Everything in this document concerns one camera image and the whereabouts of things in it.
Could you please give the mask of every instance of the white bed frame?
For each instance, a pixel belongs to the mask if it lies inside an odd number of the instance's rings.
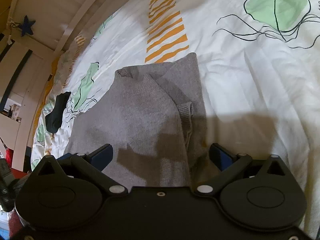
[[[7,41],[9,31],[6,30],[3,34],[5,37],[2,40]],[[8,68],[10,68],[10,71],[5,71],[5,74],[1,75],[0,79],[2,88],[6,87],[25,53],[29,49],[33,51],[27,61],[28,71],[20,72],[22,76],[19,75],[17,79],[19,83],[15,84],[16,89],[21,92],[13,94],[15,96],[14,101],[21,104],[19,112],[21,122],[19,123],[0,114],[0,137],[8,148],[14,150],[12,167],[22,171],[26,147],[28,141],[32,141],[33,137],[35,113],[39,103],[42,101],[41,95],[51,74],[51,62],[54,59],[54,51],[28,36],[21,37],[20,35],[18,30],[12,31],[11,38],[15,43],[0,62],[0,72]],[[2,143],[0,144],[0,151],[5,156]]]
[[[34,67],[36,68],[35,74],[29,78],[28,87],[23,97],[20,97],[21,108],[19,117],[21,117],[21,123],[9,119],[8,117],[0,114],[0,137],[4,143],[14,150],[12,167],[22,171],[26,146],[28,143],[32,144],[33,141],[33,121],[38,106],[42,100],[44,88],[46,86],[49,75],[51,74],[51,62],[59,55],[63,53],[62,48],[66,44],[68,38],[79,24],[82,17],[86,14],[89,8],[96,0],[86,0],[82,6],[78,9],[72,20],[69,22],[63,35],[59,39],[55,50],[52,50],[45,45],[37,42],[32,37],[24,36],[20,37],[18,30],[12,31],[12,39],[15,40],[15,46],[11,49],[16,50],[15,55],[25,55],[24,50],[31,49],[33,54],[37,56],[37,60],[34,57]],[[129,0],[105,0],[101,7],[94,13],[91,19],[86,23],[84,28],[98,28],[101,23],[108,18],[112,13],[118,10]],[[14,15],[14,11],[19,0],[12,0],[9,10],[7,29],[10,26],[10,20]],[[3,32],[8,38],[9,31]],[[0,71],[4,67],[4,59],[0,62]],[[1,77],[0,82],[9,83],[10,76]],[[0,152],[5,155],[4,147],[0,143]]]

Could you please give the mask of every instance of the gray sweater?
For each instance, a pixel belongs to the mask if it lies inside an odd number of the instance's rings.
[[[103,173],[125,187],[189,186],[198,166],[208,168],[205,135],[198,64],[190,53],[117,70],[109,91],[74,120],[65,153],[110,143],[113,160]],[[203,172],[214,174],[212,167]]]

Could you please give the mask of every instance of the screw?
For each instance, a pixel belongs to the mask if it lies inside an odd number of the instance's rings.
[[[115,194],[120,194],[125,191],[125,188],[121,185],[114,185],[109,188],[109,191]]]
[[[199,187],[197,187],[197,191],[199,191],[200,193],[210,193],[213,191],[213,187],[209,186],[209,185],[201,185]]]

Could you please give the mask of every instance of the blue star decoration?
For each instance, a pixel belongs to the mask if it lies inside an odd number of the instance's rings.
[[[22,30],[21,32],[21,37],[23,37],[26,33],[33,35],[33,31],[31,30],[31,26],[35,23],[36,21],[29,21],[28,16],[26,15],[23,19],[23,24],[19,24],[18,28]]]

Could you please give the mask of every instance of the bed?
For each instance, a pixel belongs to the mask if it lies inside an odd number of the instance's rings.
[[[254,158],[277,154],[308,200],[301,227],[316,238],[320,224],[318,0],[109,0],[74,32],[65,29],[52,89],[33,139],[34,168],[64,154],[73,120],[108,91],[124,66],[197,54],[207,136]],[[82,7],[73,24],[87,11]],[[60,93],[71,95],[57,133],[45,116]]]

